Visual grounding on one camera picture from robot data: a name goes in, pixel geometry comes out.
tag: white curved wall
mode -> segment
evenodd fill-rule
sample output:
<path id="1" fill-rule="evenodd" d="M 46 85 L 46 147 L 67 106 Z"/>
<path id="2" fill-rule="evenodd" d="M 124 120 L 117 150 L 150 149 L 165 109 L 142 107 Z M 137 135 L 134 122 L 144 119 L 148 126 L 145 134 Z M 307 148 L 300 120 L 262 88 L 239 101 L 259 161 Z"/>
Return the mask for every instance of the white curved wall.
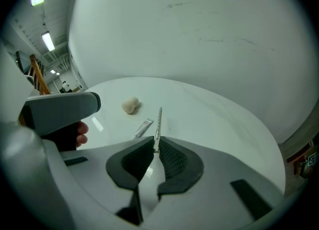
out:
<path id="1" fill-rule="evenodd" d="M 319 97 L 317 49 L 294 0 L 76 0 L 69 47 L 88 87 L 190 83 L 250 110 L 278 143 Z"/>

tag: ceiling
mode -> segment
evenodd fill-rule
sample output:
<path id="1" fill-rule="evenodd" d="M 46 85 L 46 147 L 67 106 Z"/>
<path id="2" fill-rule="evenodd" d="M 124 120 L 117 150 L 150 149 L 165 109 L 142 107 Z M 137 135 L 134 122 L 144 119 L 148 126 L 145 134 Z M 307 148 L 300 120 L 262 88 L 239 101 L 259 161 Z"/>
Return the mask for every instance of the ceiling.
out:
<path id="1" fill-rule="evenodd" d="M 26 55 L 35 54 L 45 65 L 45 80 L 54 78 L 49 72 L 56 68 L 62 73 L 62 64 L 69 61 L 67 27 L 72 0 L 44 0 L 32 6 L 30 0 L 19 0 L 2 28 L 2 37 Z M 41 34 L 49 31 L 55 50 L 49 52 Z"/>

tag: small tube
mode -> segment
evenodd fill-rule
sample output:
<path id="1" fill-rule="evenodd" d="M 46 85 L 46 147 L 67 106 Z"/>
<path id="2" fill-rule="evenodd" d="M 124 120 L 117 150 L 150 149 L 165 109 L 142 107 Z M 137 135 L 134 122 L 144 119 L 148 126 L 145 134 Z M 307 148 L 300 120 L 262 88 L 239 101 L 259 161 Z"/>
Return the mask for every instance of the small tube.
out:
<path id="1" fill-rule="evenodd" d="M 153 120 L 147 118 L 139 129 L 134 133 L 133 139 L 139 138 L 142 134 L 149 128 L 149 126 L 153 123 Z"/>

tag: small round object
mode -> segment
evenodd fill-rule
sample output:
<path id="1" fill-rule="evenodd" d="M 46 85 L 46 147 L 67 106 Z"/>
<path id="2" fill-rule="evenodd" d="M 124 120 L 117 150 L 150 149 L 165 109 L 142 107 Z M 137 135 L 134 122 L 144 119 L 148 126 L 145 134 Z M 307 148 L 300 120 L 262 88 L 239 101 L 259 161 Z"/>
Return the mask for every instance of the small round object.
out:
<path id="1" fill-rule="evenodd" d="M 135 108 L 139 105 L 139 99 L 132 97 L 124 102 L 122 102 L 122 109 L 127 113 L 131 114 Z"/>

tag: white table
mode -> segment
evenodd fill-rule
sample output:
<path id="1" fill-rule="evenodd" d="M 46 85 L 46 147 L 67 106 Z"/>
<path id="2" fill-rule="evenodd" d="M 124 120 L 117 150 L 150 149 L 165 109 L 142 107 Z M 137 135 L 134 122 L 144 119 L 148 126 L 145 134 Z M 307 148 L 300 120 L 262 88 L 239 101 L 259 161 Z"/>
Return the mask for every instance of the white table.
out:
<path id="1" fill-rule="evenodd" d="M 101 109 L 83 121 L 88 143 L 80 149 L 127 141 L 146 118 L 155 122 L 163 108 L 161 135 L 183 139 L 237 157 L 285 191 L 284 162 L 275 139 L 252 113 L 208 90 L 160 78 L 123 78 L 98 84 L 87 91 L 101 98 Z M 135 115 L 121 103 L 139 98 Z M 153 123 L 143 136 L 154 135 Z"/>

